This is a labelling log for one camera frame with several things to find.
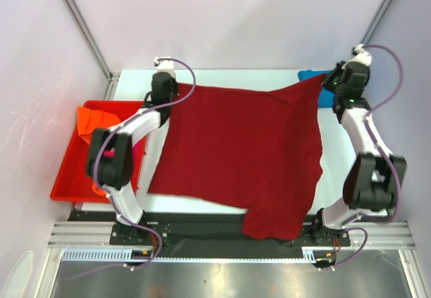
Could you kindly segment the dark red t shirt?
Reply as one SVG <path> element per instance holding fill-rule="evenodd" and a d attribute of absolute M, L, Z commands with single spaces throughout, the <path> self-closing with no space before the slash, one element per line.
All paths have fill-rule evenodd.
<path fill-rule="evenodd" d="M 323 173 L 317 119 L 322 76 L 274 91 L 181 84 L 149 192 L 246 214 L 253 239 L 299 236 Z"/>

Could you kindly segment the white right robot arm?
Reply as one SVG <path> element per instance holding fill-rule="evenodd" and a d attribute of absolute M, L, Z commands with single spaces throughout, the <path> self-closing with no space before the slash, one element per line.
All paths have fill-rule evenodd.
<path fill-rule="evenodd" d="M 345 178 L 343 193 L 334 204 L 319 211 L 321 222 L 310 230 L 312 240 L 326 245 L 335 236 L 335 229 L 363 220 L 386 224 L 393 222 L 401 204 L 401 185 L 407 161 L 389 149 L 381 138 L 373 114 L 392 100 L 400 90 L 404 73 L 402 64 L 388 47 L 380 46 L 392 56 L 399 71 L 395 90 L 377 105 L 371 106 L 364 97 L 370 80 L 371 44 L 358 44 L 352 58 L 340 61 L 325 76 L 324 89 L 334 94 L 333 112 L 347 132 L 356 159 Z"/>

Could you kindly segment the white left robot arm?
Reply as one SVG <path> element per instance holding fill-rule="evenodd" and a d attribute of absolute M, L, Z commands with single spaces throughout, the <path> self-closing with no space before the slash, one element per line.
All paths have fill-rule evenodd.
<path fill-rule="evenodd" d="M 172 103 L 179 97 L 173 58 L 157 57 L 154 64 L 156 73 L 143 104 L 124 121 L 112 127 L 97 127 L 92 132 L 86 161 L 86 175 L 101 188 L 116 212 L 117 221 L 126 225 L 125 237 L 134 244 L 147 239 L 148 227 L 140 223 L 143 209 L 132 187 L 138 160 L 133 149 L 151 132 L 166 125 Z"/>

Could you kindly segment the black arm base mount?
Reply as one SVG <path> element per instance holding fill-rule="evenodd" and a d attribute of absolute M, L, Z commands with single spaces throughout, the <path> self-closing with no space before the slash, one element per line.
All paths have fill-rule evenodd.
<path fill-rule="evenodd" d="M 148 222 L 147 228 L 155 231 L 162 238 L 162 246 L 168 245 L 170 240 L 170 224 L 162 224 L 159 222 Z M 111 245 L 153 245 L 156 236 L 149 231 L 135 228 L 129 225 L 115 222 L 111 229 L 109 243 Z"/>

